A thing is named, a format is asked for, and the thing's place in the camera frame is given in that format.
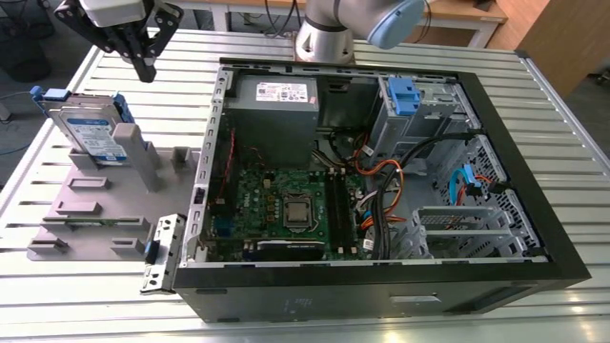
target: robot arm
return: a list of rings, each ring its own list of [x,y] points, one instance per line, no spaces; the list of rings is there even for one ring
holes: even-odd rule
[[[305,61],[349,63],[354,56],[353,31],[382,49],[397,46],[422,18],[425,0],[309,0],[307,19],[297,37]],[[159,32],[146,28],[155,15]],[[118,51],[143,82],[156,75],[162,54],[184,12],[162,0],[64,0],[55,16],[107,53]]]
[[[307,19],[297,36],[305,61],[349,63],[353,32],[378,48],[405,41],[423,15],[425,0],[309,0]]]
[[[155,15],[159,32],[151,36],[146,23]],[[134,65],[140,81],[152,82],[156,56],[179,27],[183,10],[156,0],[64,0],[58,19],[107,53],[118,51]]]

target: green motherboard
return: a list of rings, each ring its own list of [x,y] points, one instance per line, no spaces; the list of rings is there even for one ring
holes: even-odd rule
[[[350,201],[362,193],[359,175],[345,175],[342,184]],[[250,241],[286,240],[325,243],[325,260],[365,259],[358,244],[353,211],[342,218],[342,229],[351,231],[350,246],[337,248],[334,224],[329,221],[329,175],[323,171],[243,170],[239,175],[237,213],[231,219],[217,217],[218,254],[223,261],[241,261]]]

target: metal table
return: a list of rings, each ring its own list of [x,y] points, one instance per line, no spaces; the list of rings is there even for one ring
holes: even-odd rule
[[[31,262],[70,168],[68,142],[47,121],[0,196],[0,337],[98,342],[600,342],[610,337],[609,160],[528,59],[509,51],[355,45],[359,64],[475,72],[534,171],[593,279],[483,315],[209,325],[178,296],[139,295],[140,262]],[[182,30],[143,84],[119,55],[94,49],[70,88],[120,90],[155,146],[200,147],[221,56],[293,59],[289,40]]]

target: motherboard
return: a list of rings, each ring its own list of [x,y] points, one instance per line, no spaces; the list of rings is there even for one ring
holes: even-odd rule
[[[353,205],[362,198],[362,176],[297,170],[242,170],[237,211],[213,219],[222,261],[365,259]]]

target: wastebasket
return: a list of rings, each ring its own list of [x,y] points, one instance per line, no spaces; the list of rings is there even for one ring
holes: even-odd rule
[[[19,82],[44,79],[51,64],[40,43],[28,35],[28,25],[0,18],[0,67]]]
[[[43,39],[55,33],[55,27],[48,18],[47,0],[0,0],[0,8],[8,18],[26,23],[28,36]]]

